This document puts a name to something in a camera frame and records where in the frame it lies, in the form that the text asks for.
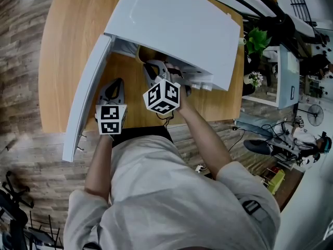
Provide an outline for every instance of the man's right arm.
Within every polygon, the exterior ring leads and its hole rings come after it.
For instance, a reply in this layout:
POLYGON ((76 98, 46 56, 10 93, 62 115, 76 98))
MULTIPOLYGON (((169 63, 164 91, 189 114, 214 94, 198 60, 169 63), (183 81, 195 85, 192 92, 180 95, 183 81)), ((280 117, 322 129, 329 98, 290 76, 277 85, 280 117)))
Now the man's right arm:
POLYGON ((219 170, 232 161, 227 148, 212 127, 187 102, 183 88, 181 88, 181 106, 178 112, 185 119, 199 153, 215 179, 219 170))

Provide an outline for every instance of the green leaves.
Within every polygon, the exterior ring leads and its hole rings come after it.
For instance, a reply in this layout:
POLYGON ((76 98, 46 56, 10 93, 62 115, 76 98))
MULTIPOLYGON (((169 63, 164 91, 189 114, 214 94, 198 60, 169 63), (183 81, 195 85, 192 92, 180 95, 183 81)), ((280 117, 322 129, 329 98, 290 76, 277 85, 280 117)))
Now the green leaves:
POLYGON ((267 31, 261 31, 259 28, 254 28, 248 34, 249 40, 246 44, 248 54, 257 53, 262 57, 263 51, 268 47, 272 38, 267 39, 267 31))

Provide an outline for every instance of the wooden table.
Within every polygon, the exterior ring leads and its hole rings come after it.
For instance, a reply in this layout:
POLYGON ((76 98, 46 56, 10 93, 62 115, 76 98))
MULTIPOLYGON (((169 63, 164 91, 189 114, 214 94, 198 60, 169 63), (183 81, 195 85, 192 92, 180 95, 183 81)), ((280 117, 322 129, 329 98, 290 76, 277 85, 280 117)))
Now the wooden table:
MULTIPOLYGON (((53 0, 44 28, 39 66, 39 101, 44 132, 66 131, 81 73, 118 1, 53 0)), ((243 37, 241 15, 220 2, 209 1, 231 14, 241 26, 240 37, 243 37)), ((193 90, 190 100, 207 121, 238 118, 243 72, 244 47, 240 46, 228 92, 193 90)), ((125 102, 128 105, 124 127, 162 125, 164 121, 145 107, 142 95, 148 86, 142 64, 134 58, 111 54, 95 94, 86 129, 97 129, 94 112, 100 88, 118 77, 125 82, 125 102)), ((170 124, 180 123, 184 120, 176 113, 170 124)))

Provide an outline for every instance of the white flower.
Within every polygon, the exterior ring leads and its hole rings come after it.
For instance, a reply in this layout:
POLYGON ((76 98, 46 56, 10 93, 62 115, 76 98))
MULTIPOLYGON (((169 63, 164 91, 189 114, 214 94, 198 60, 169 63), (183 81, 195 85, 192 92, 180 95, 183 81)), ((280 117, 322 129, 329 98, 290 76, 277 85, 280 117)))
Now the white flower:
POLYGON ((259 72, 253 71, 249 76, 251 76, 251 79, 249 79, 249 81, 254 87, 257 88, 262 85, 262 81, 264 78, 259 72))

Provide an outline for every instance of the black chair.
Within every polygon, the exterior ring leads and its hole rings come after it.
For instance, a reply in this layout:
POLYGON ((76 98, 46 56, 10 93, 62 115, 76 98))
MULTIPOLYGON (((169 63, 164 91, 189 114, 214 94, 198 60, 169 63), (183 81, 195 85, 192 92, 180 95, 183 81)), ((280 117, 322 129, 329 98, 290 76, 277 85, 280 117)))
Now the black chair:
POLYGON ((23 227, 16 220, 10 221, 10 236, 12 250, 28 250, 24 237, 23 227))
POLYGON ((23 210, 19 208, 19 205, 15 203, 12 199, 10 199, 10 195, 6 194, 4 191, 0 190, 0 207, 1 216, 4 213, 7 213, 7 215, 12 219, 17 221, 18 224, 20 224, 22 227, 25 226, 28 222, 28 217, 24 213, 23 210))
POLYGON ((12 250, 11 236, 10 233, 7 231, 2 233, 2 244, 4 250, 12 250))
POLYGON ((2 183, 2 187, 12 196, 12 201, 14 202, 14 203, 16 203, 16 204, 19 204, 19 203, 22 203, 22 204, 24 204, 24 205, 26 205, 27 207, 30 207, 30 208, 33 208, 33 206, 34 206, 34 204, 33 204, 33 202, 30 202, 30 203, 28 203, 28 202, 26 202, 26 201, 24 201, 22 198, 21 198, 21 196, 24 194, 24 193, 26 193, 26 192, 29 192, 30 191, 30 188, 28 187, 28 186, 25 186, 24 188, 24 190, 23 191, 21 191, 21 192, 15 192, 15 190, 14 190, 14 188, 12 187, 12 184, 11 184, 11 182, 10 182, 10 180, 9 180, 9 177, 10 177, 10 175, 11 175, 12 173, 11 173, 11 171, 8 171, 7 173, 6 173, 6 180, 7 180, 7 182, 3 182, 2 183))
POLYGON ((29 234, 26 233, 26 236, 29 238, 31 245, 32 245, 32 243, 34 243, 36 245, 37 242, 42 242, 43 244, 46 244, 50 247, 54 247, 54 249, 59 249, 59 248, 63 249, 63 246, 62 246, 62 243, 61 243, 61 240, 59 237, 60 228, 58 228, 57 234, 53 233, 50 215, 48 215, 48 223, 46 223, 46 222, 42 222, 42 221, 38 221, 38 220, 33 220, 31 217, 31 212, 30 212, 30 225, 31 225, 31 227, 28 227, 29 234), (50 228, 50 232, 43 231, 41 229, 42 225, 40 225, 39 229, 34 228, 32 225, 32 221, 35 221, 38 223, 43 223, 43 224, 48 224, 49 228, 50 228))
POLYGON ((261 155, 271 154, 269 145, 263 140, 245 140, 243 144, 245 148, 251 152, 261 155))

